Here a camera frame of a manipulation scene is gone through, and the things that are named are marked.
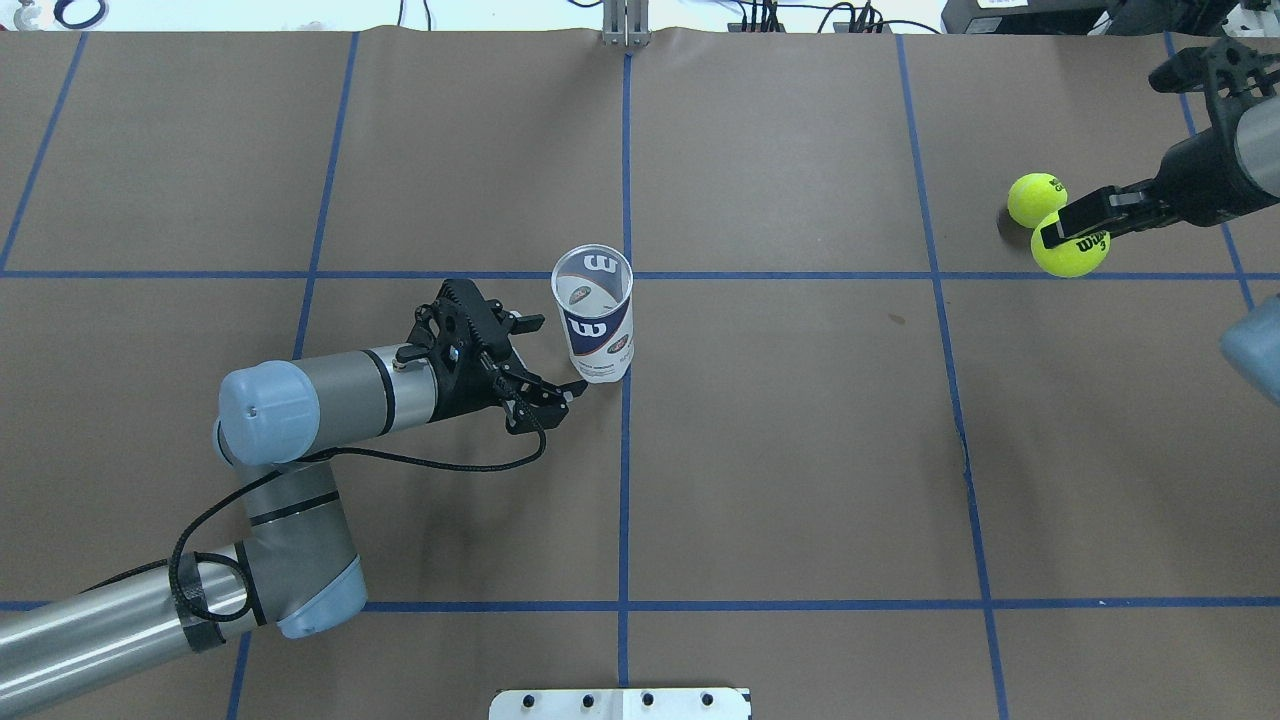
blue tape grid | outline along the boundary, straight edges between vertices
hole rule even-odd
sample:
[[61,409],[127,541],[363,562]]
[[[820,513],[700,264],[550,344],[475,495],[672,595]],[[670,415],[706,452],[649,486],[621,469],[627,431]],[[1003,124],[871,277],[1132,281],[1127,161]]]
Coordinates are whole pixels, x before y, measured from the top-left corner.
[[[72,56],[67,76],[59,91],[58,100],[50,114],[49,123],[41,138],[36,158],[28,173],[17,211],[10,223],[3,250],[0,250],[0,278],[10,279],[306,279],[302,309],[298,316],[298,329],[294,338],[294,357],[302,355],[306,343],[310,307],[319,279],[443,279],[465,277],[471,279],[536,279],[549,278],[548,272],[504,272],[504,270],[320,270],[320,254],[324,243],[325,222],[333,183],[338,168],[342,146],[342,132],[349,99],[351,82],[355,72],[360,42],[358,33],[352,33],[347,56],[342,97],[339,100],[329,164],[325,173],[320,210],[316,218],[315,240],[311,259],[306,270],[9,270],[9,256],[17,241],[27,205],[31,200],[45,154],[54,137],[58,119],[61,115],[72,82],[84,53],[88,33],[82,33]],[[617,615],[618,629],[618,684],[627,687],[628,673],[628,616],[631,612],[865,612],[865,611],[982,611],[986,620],[988,651],[991,656],[992,680],[996,691],[1000,717],[1009,717],[1007,700],[1004,687],[1004,671],[1000,660],[1000,643],[996,630],[995,611],[1019,610],[1106,610],[1106,609],[1178,609],[1178,607],[1280,607],[1276,596],[1189,596],[1189,597],[1080,597],[1080,598],[993,598],[983,551],[982,525],[978,512],[977,492],[973,484],[973,470],[969,460],[968,438],[964,428],[964,410],[960,402],[954,354],[951,350],[950,325],[943,300],[943,281],[1047,281],[1065,282],[1039,272],[945,272],[938,266],[933,238],[933,224],[929,213],[928,191],[924,181],[924,168],[920,156],[920,141],[915,122],[911,97],[910,73],[902,38],[896,38],[899,70],[902,83],[902,101],[906,109],[908,133],[911,143],[911,156],[915,169],[916,191],[920,204],[920,218],[928,249],[928,272],[636,272],[636,279],[643,281],[928,281],[934,290],[934,302],[943,346],[943,359],[947,370],[947,384],[951,393],[952,414],[956,433],[964,451],[964,482],[969,498],[970,534],[978,573],[979,598],[954,600],[722,600],[722,601],[632,601],[630,598],[630,455],[631,455],[631,373],[622,384],[621,414],[621,466],[618,488],[618,598],[617,601],[499,601],[499,602],[369,602],[364,611],[370,614],[488,614],[488,612],[611,612]],[[1165,47],[1174,54],[1172,38],[1165,33]],[[622,60],[622,246],[627,259],[631,259],[631,65],[634,58],[626,54]],[[1190,135],[1196,133],[1196,123],[1185,96],[1180,96],[1183,117]],[[1247,273],[1230,228],[1221,227],[1222,237],[1231,258],[1233,273],[1093,273],[1082,278],[1097,281],[1203,281],[1236,282],[1240,286],[1245,305],[1252,307],[1253,299],[1247,281],[1280,281],[1280,273]],[[45,601],[0,601],[0,612],[22,612],[36,610]],[[239,711],[239,697],[243,689],[244,673],[251,650],[250,635],[241,638],[236,670],[227,707],[228,720],[234,720]]]
[[973,556],[978,565],[978,592],[982,593],[982,615],[987,625],[987,651],[991,656],[991,676],[996,689],[996,710],[1001,720],[1009,719],[1009,701],[1005,696],[1005,669],[1000,662],[1000,638],[996,634],[996,612],[991,607],[991,579],[987,577],[987,553],[982,542],[982,520],[978,516],[978,492],[973,486],[973,465],[969,461],[969,437],[964,429],[964,407],[956,380],[955,355],[951,351],[951,325],[947,323],[946,299],[942,295],[942,274],[938,269],[937,247],[933,243],[933,217],[929,213],[929,193],[924,184],[924,163],[920,159],[920,137],[915,127],[915,105],[911,100],[911,74],[906,67],[906,47],[902,36],[893,36],[897,45],[897,69],[902,78],[902,102],[906,105],[906,129],[911,138],[911,161],[915,164],[915,188],[920,199],[920,219],[924,223],[924,242],[929,251],[929,274],[933,282],[933,302],[938,311],[938,329],[942,334],[942,359],[947,368],[947,386],[951,391],[951,414],[964,451],[964,484],[969,498],[969,534]]

wilson logo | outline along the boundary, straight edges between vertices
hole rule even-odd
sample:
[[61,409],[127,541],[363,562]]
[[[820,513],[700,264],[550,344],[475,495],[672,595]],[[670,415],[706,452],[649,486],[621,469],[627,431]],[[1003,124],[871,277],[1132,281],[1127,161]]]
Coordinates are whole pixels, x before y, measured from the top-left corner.
[[1080,252],[1088,252],[1094,245],[1098,246],[1098,250],[1105,251],[1107,249],[1107,241],[1102,237],[1102,233],[1093,233],[1089,237],[1075,241],[1075,247],[1079,249]]
[[607,329],[604,323],[579,323],[577,320],[570,320],[568,327],[582,337],[600,337]]
[[582,258],[582,264],[586,265],[588,270],[595,270],[598,273],[618,272],[618,261],[613,258],[605,258],[604,255],[588,255],[586,258]]

cable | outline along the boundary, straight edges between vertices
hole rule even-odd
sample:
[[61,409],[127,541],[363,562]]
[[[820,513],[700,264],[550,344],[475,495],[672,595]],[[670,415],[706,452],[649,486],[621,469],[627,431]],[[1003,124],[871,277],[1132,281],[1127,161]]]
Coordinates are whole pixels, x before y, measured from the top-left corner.
[[831,19],[831,14],[835,13],[836,10],[841,9],[841,8],[849,8],[849,24],[850,24],[850,27],[852,27],[852,24],[854,24],[854,13],[856,13],[858,9],[854,8],[852,3],[836,3],[835,5],[832,5],[831,8],[828,8],[827,9],[827,14],[822,17],[822,22],[818,23],[818,32],[822,32],[822,28],[827,27],[827,20]]
[[[438,460],[426,460],[426,459],[422,459],[422,457],[411,457],[411,456],[407,456],[407,455],[398,455],[398,454],[394,454],[394,452],[383,452],[380,450],[370,450],[370,448],[366,448],[366,447],[333,447],[333,448],[329,448],[329,450],[324,450],[321,452],[316,452],[314,455],[308,455],[306,457],[301,457],[301,459],[298,459],[298,461],[300,462],[323,462],[323,461],[330,460],[333,457],[337,457],[338,455],[361,455],[361,456],[365,456],[365,457],[374,457],[374,459],[378,459],[378,460],[390,460],[392,462],[404,462],[407,465],[416,465],[419,468],[433,468],[433,469],[436,469],[436,470],[451,470],[451,471],[456,471],[456,473],[499,473],[502,470],[511,470],[511,469],[515,469],[515,468],[520,468],[522,465],[529,465],[534,460],[538,460],[539,457],[541,457],[544,452],[547,452],[547,429],[543,428],[541,421],[538,420],[538,414],[534,413],[532,407],[529,406],[529,402],[525,401],[525,398],[521,397],[518,393],[516,393],[515,391],[512,391],[511,387],[507,384],[507,382],[502,377],[498,377],[498,378],[494,379],[493,387],[494,387],[494,391],[498,393],[498,397],[500,397],[503,400],[511,400],[515,404],[516,410],[517,410],[517,415],[522,415],[522,416],[527,416],[529,418],[529,420],[534,425],[534,430],[538,433],[538,450],[535,450],[530,455],[526,455],[525,457],[521,457],[520,460],[512,460],[511,462],[500,462],[498,465],[463,465],[463,464],[457,464],[457,462],[442,462],[442,461],[438,461]],[[227,507],[232,502],[236,502],[241,497],[243,497],[243,496],[253,492],[255,489],[265,486],[266,483],[269,483],[269,482],[279,478],[282,474],[283,473],[280,470],[271,470],[270,473],[262,475],[261,478],[253,480],[252,483],[248,483],[248,484],[241,487],[239,489],[237,489],[236,492],[233,492],[233,493],[228,495],[227,497],[221,498],[220,501],[218,501],[216,505],[214,505],[209,510],[205,510],[204,512],[201,512],[200,516],[196,518],[195,520],[192,520],[191,524],[187,525],[187,529],[184,529],[182,532],[182,534],[178,536],[178,542],[174,543],[173,552],[169,553],[169,560],[151,562],[148,565],[143,565],[142,568],[136,568],[133,570],[129,570],[128,573],[122,573],[120,575],[116,575],[116,577],[110,578],[110,579],[108,579],[108,580],[105,580],[102,583],[99,583],[97,585],[93,585],[93,588],[90,588],[90,589],[95,589],[95,588],[99,588],[99,587],[102,587],[102,585],[108,585],[108,584],[111,584],[114,582],[119,582],[119,580],[123,580],[125,578],[131,578],[131,577],[133,577],[136,574],[140,574],[140,573],[143,573],[146,570],[155,569],[155,568],[159,568],[159,566],[166,564],[166,565],[169,565],[169,592],[173,593],[174,602],[183,611],[186,611],[187,614],[189,614],[189,615],[192,615],[195,618],[200,618],[201,620],[207,620],[210,623],[230,623],[233,620],[238,620],[239,618],[243,618],[244,614],[247,614],[251,610],[251,607],[252,607],[252,598],[250,598],[250,597],[244,598],[244,605],[241,606],[239,610],[237,610],[236,612],[232,612],[229,615],[228,614],[221,614],[221,612],[211,612],[211,611],[202,610],[202,609],[196,607],[195,605],[192,605],[191,600],[187,597],[186,588],[183,587],[182,582],[178,579],[178,562],[182,560],[182,553],[183,553],[183,551],[187,547],[187,541],[191,539],[191,536],[196,532],[197,528],[200,528],[200,525],[205,524],[206,520],[209,520],[210,518],[212,518],[214,515],[216,515],[218,512],[220,512],[224,507]],[[232,560],[229,557],[224,557],[221,555],[206,553],[206,552],[196,552],[195,553],[195,560],[196,560],[197,564],[200,564],[200,562],[214,562],[214,564],[218,564],[218,565],[224,565],[224,566],[229,568],[233,573],[236,573],[236,575],[241,580],[241,584],[243,584],[246,588],[248,587],[248,583],[244,580],[244,569],[241,568],[239,562],[237,562],[237,561],[234,561],[234,560]]]
[[[186,588],[182,585],[182,582],[178,579],[178,562],[182,561],[182,552],[187,547],[187,541],[191,539],[192,533],[195,533],[196,529],[200,528],[200,525],[205,524],[205,520],[209,520],[210,518],[212,518],[214,515],[216,515],[219,511],[221,511],[228,505],[236,502],[241,497],[244,497],[246,495],[256,491],[257,488],[265,486],[266,483],[274,480],[275,478],[279,478],[284,473],[282,473],[280,470],[271,470],[270,473],[262,475],[261,478],[253,480],[252,483],[242,486],[236,492],[233,492],[233,493],[228,495],[227,497],[219,500],[209,510],[205,510],[204,512],[201,512],[200,516],[196,518],[195,520],[192,520],[191,524],[187,525],[187,529],[183,530],[180,536],[178,536],[178,542],[174,543],[173,552],[169,553],[169,560],[168,560],[168,564],[169,564],[169,592],[173,593],[173,600],[178,605],[178,607],[180,607],[182,610],[184,610],[189,615],[200,618],[201,620],[209,620],[210,623],[230,623],[233,620],[238,620],[239,618],[243,618],[244,614],[247,614],[250,611],[250,607],[252,606],[252,598],[250,598],[250,597],[246,597],[244,598],[244,605],[239,610],[237,610],[236,612],[232,612],[230,615],[225,615],[225,614],[221,614],[221,612],[210,612],[207,610],[201,610],[201,609],[196,607],[195,605],[192,605],[191,603],[191,598],[187,597]],[[210,557],[221,557],[227,562],[220,562],[218,560],[211,560]],[[210,553],[197,552],[196,553],[196,562],[197,564],[201,562],[202,559],[207,560],[210,562],[218,562],[219,565],[227,565],[228,568],[233,568],[233,571],[237,575],[239,575],[241,582],[242,583],[244,582],[244,573],[241,570],[239,564],[236,562],[234,560],[230,560],[229,557],[223,557],[221,555],[210,555]]]
[[924,23],[918,23],[915,20],[879,20],[877,23],[872,23],[870,26],[868,26],[868,32],[872,32],[870,31],[872,27],[884,27],[884,26],[890,26],[890,24],[904,24],[904,26],[923,27],[924,29],[932,32],[933,35],[946,35],[946,33],[943,33],[940,29],[932,28],[932,27],[929,27],[929,26],[927,26]]
[[503,470],[513,470],[524,465],[529,465],[534,460],[538,460],[547,452],[547,430],[543,424],[538,420],[538,415],[534,414],[529,404],[520,396],[515,396],[516,409],[521,415],[527,415],[534,424],[534,432],[538,433],[538,450],[521,457],[520,460],[512,460],[511,462],[502,462],[498,465],[462,465],[457,462],[442,462],[439,460],[424,460],[421,457],[410,457],[407,455],[398,455],[396,452],[384,452],[381,450],[370,450],[367,447],[330,447],[329,450],[323,450],[315,455],[308,455],[301,457],[300,462],[323,462],[325,460],[332,460],[339,455],[360,455],[364,457],[375,457],[378,460],[390,460],[392,462],[403,462],[406,465],[416,465],[419,468],[431,468],[434,470],[449,470],[452,473],[500,473]]
[[872,6],[872,0],[867,0],[867,4],[863,5],[861,10],[859,10],[858,18],[849,26],[849,32],[883,32],[884,26],[878,26],[876,29],[872,29],[872,26],[883,19],[884,14]]
[[146,573],[148,570],[155,570],[156,568],[164,568],[168,564],[169,564],[168,560],[154,560],[151,562],[147,562],[146,565],[138,565],[137,568],[134,568],[132,570],[125,570],[124,573],[120,573],[119,575],[113,575],[113,577],[102,580],[101,583],[99,583],[99,584],[96,584],[93,587],[84,588],[78,594],[84,594],[84,593],[87,593],[90,591],[96,591],[97,588],[105,588],[106,585],[110,585],[110,584],[114,584],[114,583],[119,583],[120,580],[128,580],[129,578],[133,578],[136,575],[141,575],[142,573]]
[[737,9],[742,12],[742,29],[746,29],[746,5],[742,4],[742,0],[727,0],[727,1],[735,3],[737,5]]
[[97,0],[97,12],[93,13],[92,18],[79,23],[69,23],[67,22],[67,18],[63,17],[63,13],[70,4],[72,0],[58,0],[56,3],[54,3],[54,19],[58,20],[58,24],[63,26],[67,29],[90,28],[96,26],[99,20],[106,17],[106,0]]

yellow tennis ball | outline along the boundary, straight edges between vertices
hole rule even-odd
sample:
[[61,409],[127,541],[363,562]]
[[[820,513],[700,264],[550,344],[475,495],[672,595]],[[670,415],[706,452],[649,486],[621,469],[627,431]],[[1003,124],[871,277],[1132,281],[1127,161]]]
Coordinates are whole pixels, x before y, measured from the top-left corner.
[[1065,205],[1066,187],[1048,173],[1023,176],[1009,188],[1009,217],[1024,228],[1034,228]]
[[1069,240],[1052,250],[1044,247],[1041,229],[1056,222],[1055,210],[1032,231],[1032,256],[1042,270],[1060,278],[1078,278],[1092,273],[1107,259],[1107,252],[1111,251],[1111,233],[1106,231]]

black tape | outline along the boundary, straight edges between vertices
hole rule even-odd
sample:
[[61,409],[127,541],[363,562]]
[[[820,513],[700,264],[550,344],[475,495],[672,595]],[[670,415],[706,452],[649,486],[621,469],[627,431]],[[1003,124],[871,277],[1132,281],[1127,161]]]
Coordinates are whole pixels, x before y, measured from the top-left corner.
[[244,541],[236,543],[236,562],[239,564],[241,574],[244,577],[244,593],[248,596],[248,607],[253,612],[253,621],[262,626],[266,624],[266,614],[262,612],[262,598],[257,597],[257,585],[253,583],[253,571],[248,566]]
[[392,375],[387,372],[387,365],[383,364],[381,357],[372,350],[361,350],[361,352],[374,361],[374,366],[378,368],[378,375],[383,378],[383,393],[387,396],[387,421],[383,423],[383,432],[378,434],[384,436],[392,432],[392,425],[396,424],[396,386],[392,384]]
[[[209,602],[205,600],[205,584],[200,579],[198,565],[195,553],[183,555],[178,561],[178,584],[193,607],[207,612]],[[227,644],[218,623],[196,618],[178,602],[174,602],[174,607],[178,610],[178,621],[182,623],[182,633],[187,635],[187,644],[192,652],[205,652]]]

